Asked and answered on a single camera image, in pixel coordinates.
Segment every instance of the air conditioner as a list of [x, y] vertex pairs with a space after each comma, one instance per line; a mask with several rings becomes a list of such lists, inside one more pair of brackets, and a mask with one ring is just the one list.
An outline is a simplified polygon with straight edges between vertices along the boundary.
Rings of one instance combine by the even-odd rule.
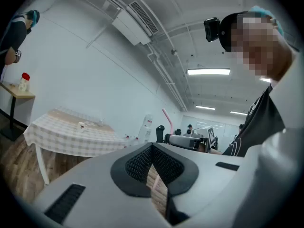
[[112, 23], [133, 45], [151, 42], [150, 37], [158, 32], [157, 27], [138, 2], [130, 3]]

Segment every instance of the fluorescent light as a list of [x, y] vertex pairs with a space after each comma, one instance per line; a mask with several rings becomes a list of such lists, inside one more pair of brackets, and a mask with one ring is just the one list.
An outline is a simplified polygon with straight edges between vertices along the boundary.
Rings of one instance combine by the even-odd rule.
[[231, 111], [230, 113], [234, 113], [234, 114], [240, 114], [240, 115], [245, 115], [245, 116], [247, 116], [247, 114], [246, 114], [246, 113], [242, 113], [242, 112], [233, 112], [233, 111]]
[[270, 83], [270, 78], [260, 78], [260, 80]]
[[189, 69], [188, 75], [229, 75], [230, 69], [223, 68], [204, 68], [204, 69]]
[[215, 110], [215, 108], [212, 108], [212, 107], [205, 107], [205, 106], [195, 106], [196, 108], [202, 108], [202, 109], [208, 109], [208, 110]]

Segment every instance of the man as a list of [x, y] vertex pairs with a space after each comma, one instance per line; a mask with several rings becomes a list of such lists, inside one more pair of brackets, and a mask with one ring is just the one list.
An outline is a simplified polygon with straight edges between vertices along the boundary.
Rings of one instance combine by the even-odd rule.
[[39, 18], [40, 13], [31, 10], [24, 16], [18, 15], [12, 19], [0, 45], [0, 76], [5, 65], [19, 62], [21, 52], [18, 49]]
[[238, 134], [241, 133], [241, 130], [243, 129], [243, 127], [244, 127], [244, 124], [240, 124], [240, 125], [239, 125], [239, 127], [238, 127]]
[[193, 127], [191, 124], [188, 125], [188, 130], [187, 130], [187, 134], [190, 134], [190, 133], [195, 133], [195, 130], [193, 130]]
[[227, 52], [233, 52], [256, 75], [272, 80], [250, 107], [237, 138], [224, 152], [211, 150], [214, 154], [244, 157], [249, 147], [262, 144], [285, 128], [269, 94], [292, 65], [296, 52], [285, 41], [282, 27], [273, 14], [258, 6], [225, 17], [219, 32], [220, 43]]

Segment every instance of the checkered tablecloth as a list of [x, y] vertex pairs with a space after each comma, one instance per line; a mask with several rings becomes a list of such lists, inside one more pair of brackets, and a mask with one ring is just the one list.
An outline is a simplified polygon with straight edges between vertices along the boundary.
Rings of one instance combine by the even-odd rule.
[[[96, 124], [98, 119], [58, 108], [33, 121], [25, 130], [28, 145], [53, 152], [94, 157], [124, 148], [125, 140], [114, 130]], [[87, 130], [77, 132], [78, 122], [85, 122]]]

